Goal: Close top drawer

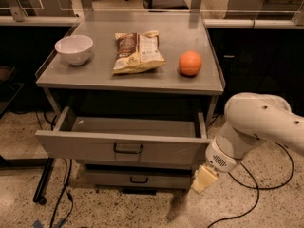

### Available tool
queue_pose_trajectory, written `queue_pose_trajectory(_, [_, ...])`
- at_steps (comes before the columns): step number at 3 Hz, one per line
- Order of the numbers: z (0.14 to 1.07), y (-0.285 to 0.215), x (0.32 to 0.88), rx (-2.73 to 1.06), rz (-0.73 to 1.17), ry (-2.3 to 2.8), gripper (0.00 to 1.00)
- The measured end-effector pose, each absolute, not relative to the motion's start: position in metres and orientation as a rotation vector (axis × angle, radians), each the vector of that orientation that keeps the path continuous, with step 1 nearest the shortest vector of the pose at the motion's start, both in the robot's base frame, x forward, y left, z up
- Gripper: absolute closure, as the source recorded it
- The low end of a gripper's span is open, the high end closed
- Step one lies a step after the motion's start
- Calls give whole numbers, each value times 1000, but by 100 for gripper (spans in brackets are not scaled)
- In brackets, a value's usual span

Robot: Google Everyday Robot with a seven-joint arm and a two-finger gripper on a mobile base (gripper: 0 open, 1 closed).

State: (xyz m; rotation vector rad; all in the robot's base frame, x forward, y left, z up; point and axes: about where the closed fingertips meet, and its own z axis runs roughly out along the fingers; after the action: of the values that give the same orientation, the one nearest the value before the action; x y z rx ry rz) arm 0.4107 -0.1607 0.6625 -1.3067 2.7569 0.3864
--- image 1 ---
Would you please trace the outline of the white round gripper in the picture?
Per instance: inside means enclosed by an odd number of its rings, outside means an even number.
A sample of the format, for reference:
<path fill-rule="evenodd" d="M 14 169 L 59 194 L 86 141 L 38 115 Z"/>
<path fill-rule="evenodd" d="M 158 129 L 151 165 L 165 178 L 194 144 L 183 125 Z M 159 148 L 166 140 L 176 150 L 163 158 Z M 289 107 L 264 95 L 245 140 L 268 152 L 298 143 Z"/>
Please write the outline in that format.
<path fill-rule="evenodd" d="M 231 142 L 224 137 L 215 137 L 205 151 L 205 158 L 208 164 L 212 165 L 219 172 L 228 173 L 236 168 L 237 159 Z M 209 165 L 201 165 L 195 172 L 191 188 L 201 193 L 218 179 L 218 172 Z"/>

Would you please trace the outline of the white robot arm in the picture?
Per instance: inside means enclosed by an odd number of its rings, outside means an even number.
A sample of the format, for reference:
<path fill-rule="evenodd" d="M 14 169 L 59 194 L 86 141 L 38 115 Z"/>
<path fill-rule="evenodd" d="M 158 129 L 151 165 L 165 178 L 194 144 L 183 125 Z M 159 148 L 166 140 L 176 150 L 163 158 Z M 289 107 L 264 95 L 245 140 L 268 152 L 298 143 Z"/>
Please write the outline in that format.
<path fill-rule="evenodd" d="M 236 168 L 251 150 L 269 141 L 304 155 L 304 118 L 276 95 L 239 93 L 224 107 L 225 124 L 205 150 L 205 163 L 195 172 L 192 189 L 212 185 L 220 172 Z"/>

